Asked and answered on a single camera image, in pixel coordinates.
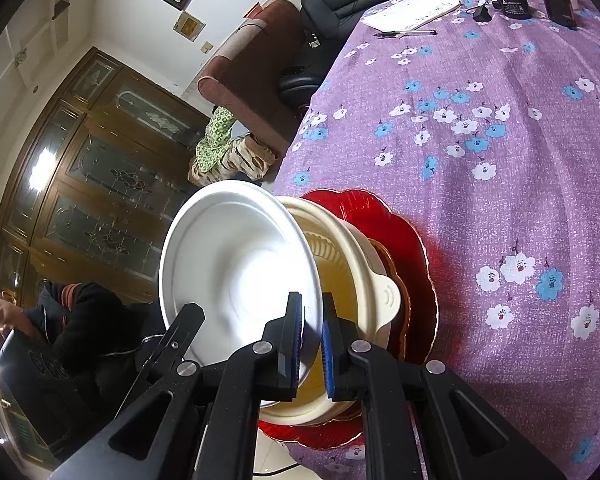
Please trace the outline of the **person in dark jacket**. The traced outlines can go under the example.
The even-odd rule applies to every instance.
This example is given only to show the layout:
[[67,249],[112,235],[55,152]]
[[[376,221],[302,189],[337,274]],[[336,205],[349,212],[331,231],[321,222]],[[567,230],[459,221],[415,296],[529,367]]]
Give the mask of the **person in dark jacket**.
[[157,301],[127,306],[95,282],[48,281],[28,308],[0,292],[0,350],[13,330],[50,348],[69,375],[95,384],[96,405],[114,414],[138,374],[140,358],[166,326]]

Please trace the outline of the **white foam bowl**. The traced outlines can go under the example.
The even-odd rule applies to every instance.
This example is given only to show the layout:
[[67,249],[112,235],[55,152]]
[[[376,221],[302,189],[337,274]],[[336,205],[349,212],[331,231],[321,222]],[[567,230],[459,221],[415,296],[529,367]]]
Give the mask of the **white foam bowl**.
[[263,188],[224,181],[196,192],[166,234],[158,291],[166,326],[188,304],[201,308],[201,328],[181,348],[184,361],[200,366],[265,340],[266,324],[298,301],[292,374],[299,384],[308,378],[323,324],[320,278],[299,223]]

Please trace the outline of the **wooden glass-door cabinet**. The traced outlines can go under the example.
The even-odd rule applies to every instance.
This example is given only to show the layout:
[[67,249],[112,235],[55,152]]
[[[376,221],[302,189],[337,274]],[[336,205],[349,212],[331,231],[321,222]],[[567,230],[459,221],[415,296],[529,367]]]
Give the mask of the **wooden glass-door cabinet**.
[[204,114],[93,49],[24,142],[0,205],[0,289],[25,307],[45,281],[158,294],[166,231],[194,192]]

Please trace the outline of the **cream ceramic casserole dish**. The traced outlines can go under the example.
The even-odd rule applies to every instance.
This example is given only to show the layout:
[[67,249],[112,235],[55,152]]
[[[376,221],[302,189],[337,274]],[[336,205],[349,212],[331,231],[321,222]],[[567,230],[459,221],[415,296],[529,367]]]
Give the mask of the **cream ceramic casserole dish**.
[[[321,289],[332,295],[340,318],[358,326],[358,336],[388,346],[391,323],[401,307],[398,285],[389,278],[373,245],[358,228],[303,198],[279,201],[297,221],[317,265]],[[353,403],[334,402],[325,387],[322,358],[290,403],[262,408],[260,419],[280,426],[316,426],[340,416]]]

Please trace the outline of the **purple floral tablecloth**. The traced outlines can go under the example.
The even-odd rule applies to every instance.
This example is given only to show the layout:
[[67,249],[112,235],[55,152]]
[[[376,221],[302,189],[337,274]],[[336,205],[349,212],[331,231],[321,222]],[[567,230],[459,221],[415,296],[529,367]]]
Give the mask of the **purple floral tablecloth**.
[[600,466],[600,9],[355,27],[275,191],[364,190],[424,242],[447,362],[570,479]]

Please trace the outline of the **black laptop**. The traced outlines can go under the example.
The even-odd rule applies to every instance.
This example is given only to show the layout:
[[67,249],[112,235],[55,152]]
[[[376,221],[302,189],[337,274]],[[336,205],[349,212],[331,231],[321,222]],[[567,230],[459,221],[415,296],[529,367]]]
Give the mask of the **black laptop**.
[[12,330],[0,350],[0,381],[58,460],[66,460],[105,423],[94,382],[71,377],[49,348]]

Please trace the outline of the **red scalloped plate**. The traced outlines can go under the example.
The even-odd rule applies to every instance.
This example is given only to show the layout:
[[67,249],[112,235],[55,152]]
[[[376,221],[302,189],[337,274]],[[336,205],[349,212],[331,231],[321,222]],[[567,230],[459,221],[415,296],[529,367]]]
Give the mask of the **red scalloped plate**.
[[[402,294],[385,349],[400,361],[417,365],[425,362],[437,336],[439,309],[419,235],[406,220],[364,191],[315,191],[302,198],[351,223],[370,240]],[[279,442],[299,443],[314,450],[339,448],[363,431],[361,405],[352,403],[340,416],[321,425],[280,426],[260,419],[259,427]]]

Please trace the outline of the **white notepad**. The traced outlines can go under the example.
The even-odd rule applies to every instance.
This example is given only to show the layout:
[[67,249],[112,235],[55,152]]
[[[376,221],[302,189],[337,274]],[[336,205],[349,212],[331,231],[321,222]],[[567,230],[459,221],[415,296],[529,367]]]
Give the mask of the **white notepad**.
[[361,22],[378,32],[410,32],[460,7],[460,0],[400,0],[371,10]]

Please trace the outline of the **black ballpoint pen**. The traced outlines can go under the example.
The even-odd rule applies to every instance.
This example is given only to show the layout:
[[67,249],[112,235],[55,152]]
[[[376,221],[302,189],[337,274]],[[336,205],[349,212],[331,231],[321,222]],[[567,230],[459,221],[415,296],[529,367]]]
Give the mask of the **black ballpoint pen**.
[[374,37],[378,38],[403,38],[413,36],[436,36],[438,32],[435,29],[415,29],[415,30],[400,30],[400,32],[376,32]]

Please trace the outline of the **green patterned cloth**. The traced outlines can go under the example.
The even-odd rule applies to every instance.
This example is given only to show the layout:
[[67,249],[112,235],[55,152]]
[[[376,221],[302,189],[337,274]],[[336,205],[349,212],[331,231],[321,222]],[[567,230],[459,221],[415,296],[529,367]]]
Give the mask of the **green patterned cloth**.
[[230,110],[215,105],[189,162],[187,180],[198,186],[226,180],[258,183],[277,161],[276,151],[259,141]]

